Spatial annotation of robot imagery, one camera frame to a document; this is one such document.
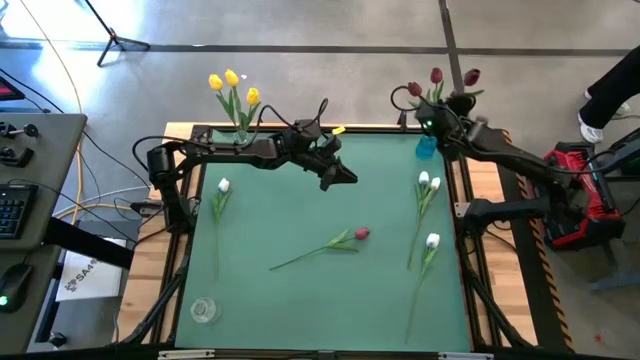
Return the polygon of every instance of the white tulip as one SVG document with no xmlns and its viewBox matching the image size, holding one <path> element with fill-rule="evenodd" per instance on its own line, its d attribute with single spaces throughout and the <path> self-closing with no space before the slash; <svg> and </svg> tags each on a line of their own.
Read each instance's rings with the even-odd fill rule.
<svg viewBox="0 0 640 360">
<path fill-rule="evenodd" d="M 433 178 L 433 180 L 431 180 L 431 190 L 438 190 L 438 188 L 440 187 L 440 178 Z"/>
<path fill-rule="evenodd" d="M 440 235 L 431 233 L 427 237 L 427 248 L 435 249 L 440 244 Z"/>
<path fill-rule="evenodd" d="M 420 176 L 418 176 L 418 184 L 420 185 L 429 185 L 429 173 L 426 171 L 423 171 L 420 173 Z"/>
<path fill-rule="evenodd" d="M 218 191 L 226 194 L 227 191 L 229 191 L 229 185 L 231 185 L 229 180 L 227 180 L 226 178 L 222 178 L 222 180 L 220 180 L 220 183 L 218 184 Z"/>
</svg>

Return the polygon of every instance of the white sneaker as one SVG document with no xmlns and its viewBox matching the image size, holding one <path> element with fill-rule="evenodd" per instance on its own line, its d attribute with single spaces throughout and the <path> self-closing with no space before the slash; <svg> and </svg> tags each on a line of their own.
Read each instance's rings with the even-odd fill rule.
<svg viewBox="0 0 640 360">
<path fill-rule="evenodd" d="M 589 90 L 584 91 L 584 97 L 587 98 L 587 100 L 591 100 L 591 94 L 589 94 Z M 616 115 L 625 115 L 629 113 L 629 111 L 631 111 L 631 106 L 629 106 L 629 104 L 625 102 L 620 105 L 618 110 L 616 110 Z"/>
<path fill-rule="evenodd" d="M 582 137 L 592 144 L 597 144 L 602 142 L 604 136 L 602 135 L 602 129 L 592 128 L 589 125 L 586 125 L 582 118 L 580 117 L 580 113 L 578 113 L 578 121 L 580 122 L 580 134 Z"/>
</svg>

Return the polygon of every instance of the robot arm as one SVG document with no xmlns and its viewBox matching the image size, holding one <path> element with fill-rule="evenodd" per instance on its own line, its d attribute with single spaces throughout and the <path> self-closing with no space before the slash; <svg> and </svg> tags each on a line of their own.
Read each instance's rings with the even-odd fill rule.
<svg viewBox="0 0 640 360">
<path fill-rule="evenodd" d="M 275 170 L 291 162 L 318 174 L 320 189 L 324 191 L 333 184 L 357 183 L 358 177 L 334 155 L 341 147 L 340 140 L 331 135 L 322 145 L 315 146 L 321 135 L 317 121 L 299 120 L 280 133 L 252 140 L 247 145 L 185 140 L 170 141 L 151 149 L 147 152 L 149 179 L 162 195 L 167 231 L 181 234 L 195 226 L 189 203 L 178 192 L 176 182 L 200 164 L 244 163 L 258 169 Z M 185 155 L 177 166 L 176 151 Z"/>
<path fill-rule="evenodd" d="M 460 209 L 460 216 L 464 217 L 465 222 L 482 233 L 488 224 L 496 220 L 542 217 L 547 214 L 574 221 L 584 218 L 589 199 L 576 176 L 555 171 L 550 161 L 507 143 L 502 131 L 490 128 L 486 120 L 472 121 L 464 117 L 473 104 L 475 99 L 467 95 L 453 96 L 439 104 L 423 101 L 415 116 L 425 133 L 437 138 L 438 146 L 445 155 L 462 154 L 502 165 L 544 185 L 548 189 L 548 196 L 535 201 L 497 204 L 474 200 L 468 207 Z"/>
</svg>

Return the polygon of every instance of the gray floor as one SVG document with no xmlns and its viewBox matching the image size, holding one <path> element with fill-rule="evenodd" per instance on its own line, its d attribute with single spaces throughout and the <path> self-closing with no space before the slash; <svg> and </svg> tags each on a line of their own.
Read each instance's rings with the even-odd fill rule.
<svg viewBox="0 0 640 360">
<path fill-rule="evenodd" d="M 170 121 L 225 118 L 207 77 L 226 68 L 247 75 L 243 85 L 258 87 L 263 101 L 289 119 L 312 116 L 326 96 L 330 104 L 325 122 L 395 122 L 397 113 L 388 102 L 393 87 L 413 80 L 426 86 L 433 66 L 442 67 L 446 79 L 451 79 L 447 55 L 451 43 L 445 39 L 441 9 L 450 12 L 460 52 L 480 49 L 485 54 L 459 56 L 463 72 L 471 67 L 483 71 L 480 87 L 487 91 L 475 115 L 489 117 L 492 126 L 508 129 L 518 146 L 544 155 L 557 141 L 580 140 L 576 111 L 584 103 L 582 93 L 620 59 L 616 56 L 620 52 L 600 50 L 631 49 L 638 45 L 640 33 L 640 4 L 632 0 L 95 0 L 95 7 L 120 35 L 154 44 L 413 47 L 404 54 L 374 53 L 390 52 L 385 48 L 360 54 L 294 53 L 293 48 L 283 49 L 287 53 L 112 52 L 106 58 L 108 65 L 98 68 L 99 52 L 67 47 L 68 41 L 106 40 L 83 1 L 25 2 L 52 39 L 66 40 L 56 45 L 89 117 L 87 131 L 136 170 L 141 169 L 130 151 L 136 139 L 161 134 Z M 0 12 L 0 40 L 42 39 L 20 2 L 8 4 Z M 520 55 L 490 55 L 496 49 Z M 594 50 L 591 55 L 601 56 L 578 56 L 562 52 L 564 49 Z M 0 67 L 37 87 L 65 111 L 78 111 L 73 90 L 50 49 L 5 46 L 0 50 Z M 640 113 L 640 98 L 630 104 Z M 632 120 L 612 122 L 601 148 L 636 128 Z M 103 193 L 141 185 L 90 143 L 84 145 L 83 153 Z M 65 193 L 74 197 L 76 186 L 73 165 Z M 96 194 L 88 174 L 85 188 L 85 197 Z M 634 185 L 613 185 L 612 190 L 623 209 L 640 196 L 640 188 Z M 139 200 L 145 194 L 137 191 L 124 197 Z M 61 200 L 58 208 L 68 205 Z M 630 214 L 628 220 L 637 219 L 638 213 Z M 100 214 L 118 218 L 111 211 Z M 614 243 L 632 264 L 640 259 L 635 234 L 629 229 L 624 243 Z M 640 288 L 591 293 L 589 281 L 613 271 L 600 249 L 549 251 L 549 256 L 577 350 L 640 358 Z M 83 323 L 87 339 L 73 339 L 68 346 L 100 345 L 97 340 L 91 342 L 90 334 L 99 332 L 101 326 L 108 329 L 110 315 L 105 319 Z M 602 337 L 601 342 L 595 340 L 596 335 Z"/>
</svg>

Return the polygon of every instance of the blue cup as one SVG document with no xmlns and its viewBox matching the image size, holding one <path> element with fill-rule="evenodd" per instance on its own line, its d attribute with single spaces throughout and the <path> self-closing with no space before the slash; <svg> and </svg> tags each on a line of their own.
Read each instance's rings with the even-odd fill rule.
<svg viewBox="0 0 640 360">
<path fill-rule="evenodd" d="M 416 146 L 416 157 L 421 160 L 431 159 L 437 144 L 438 140 L 435 137 L 423 135 Z"/>
</svg>

